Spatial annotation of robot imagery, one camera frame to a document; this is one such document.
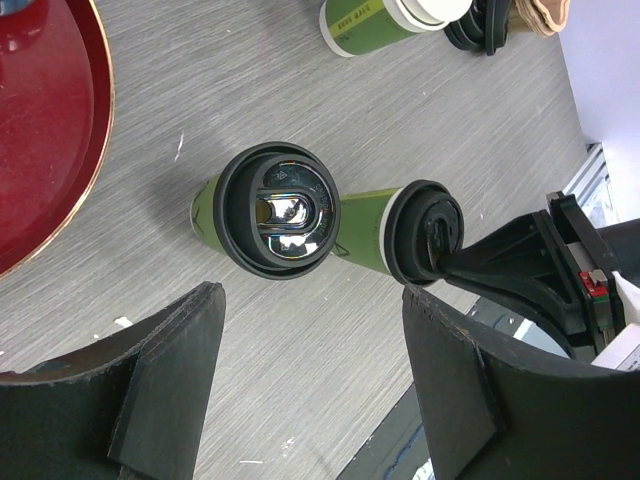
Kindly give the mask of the brown cardboard cup carrier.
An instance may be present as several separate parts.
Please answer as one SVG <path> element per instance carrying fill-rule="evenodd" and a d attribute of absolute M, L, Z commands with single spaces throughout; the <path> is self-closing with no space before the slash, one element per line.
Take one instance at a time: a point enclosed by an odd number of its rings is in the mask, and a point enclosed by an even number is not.
<path fill-rule="evenodd" d="M 570 0 L 515 0 L 508 13 L 508 31 L 554 36 L 566 27 L 570 4 Z"/>

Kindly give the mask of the stack of black lids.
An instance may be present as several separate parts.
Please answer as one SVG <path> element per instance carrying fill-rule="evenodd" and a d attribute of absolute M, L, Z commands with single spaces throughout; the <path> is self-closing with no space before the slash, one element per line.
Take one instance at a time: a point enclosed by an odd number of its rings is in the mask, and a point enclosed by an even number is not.
<path fill-rule="evenodd" d="M 455 48 L 493 56 L 506 44 L 511 0 L 473 1 L 469 10 L 444 28 Z"/>

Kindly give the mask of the black coffee cup lid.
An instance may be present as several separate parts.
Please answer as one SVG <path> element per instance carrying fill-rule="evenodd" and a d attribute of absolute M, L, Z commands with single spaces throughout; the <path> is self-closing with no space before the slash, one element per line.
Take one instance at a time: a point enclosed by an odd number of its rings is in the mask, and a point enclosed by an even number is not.
<path fill-rule="evenodd" d="M 227 256 L 270 280 L 308 274 L 337 238 L 340 201 L 325 165 L 309 150 L 267 142 L 237 154 L 219 177 L 213 201 Z"/>

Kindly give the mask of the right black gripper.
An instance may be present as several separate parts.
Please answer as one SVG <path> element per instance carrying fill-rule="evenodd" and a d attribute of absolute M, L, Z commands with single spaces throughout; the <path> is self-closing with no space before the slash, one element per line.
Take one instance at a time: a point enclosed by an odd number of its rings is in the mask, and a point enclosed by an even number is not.
<path fill-rule="evenodd" d="M 639 284 L 639 221 L 596 228 L 576 197 L 547 195 L 549 213 L 519 216 L 442 256 L 436 272 L 531 321 L 560 345 L 603 350 L 626 327 L 614 274 Z"/>

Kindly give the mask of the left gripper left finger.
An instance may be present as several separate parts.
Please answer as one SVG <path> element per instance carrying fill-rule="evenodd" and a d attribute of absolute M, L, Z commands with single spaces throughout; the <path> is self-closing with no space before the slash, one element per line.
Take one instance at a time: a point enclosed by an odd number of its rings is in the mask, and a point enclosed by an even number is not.
<path fill-rule="evenodd" d="M 225 320 L 204 282 L 123 330 L 1 375 L 5 479 L 190 479 Z"/>

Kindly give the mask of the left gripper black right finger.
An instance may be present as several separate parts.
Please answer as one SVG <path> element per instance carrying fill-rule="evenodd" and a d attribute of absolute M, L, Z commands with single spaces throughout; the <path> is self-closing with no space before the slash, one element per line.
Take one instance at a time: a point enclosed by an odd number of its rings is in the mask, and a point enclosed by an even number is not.
<path fill-rule="evenodd" d="M 637 373 L 537 349 L 414 286 L 402 317 L 437 478 L 638 477 Z"/>

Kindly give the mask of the green paper cup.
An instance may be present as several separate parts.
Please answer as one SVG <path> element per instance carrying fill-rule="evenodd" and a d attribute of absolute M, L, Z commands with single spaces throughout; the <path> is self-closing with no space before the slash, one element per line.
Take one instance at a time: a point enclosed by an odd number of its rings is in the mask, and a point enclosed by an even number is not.
<path fill-rule="evenodd" d="M 192 230 L 199 240 L 209 248 L 232 257 L 228 226 L 230 180 L 229 173 L 207 179 L 192 200 L 189 213 Z"/>
<path fill-rule="evenodd" d="M 391 274 L 385 254 L 385 232 L 391 208 L 402 190 L 396 187 L 343 196 L 332 254 L 370 270 Z"/>

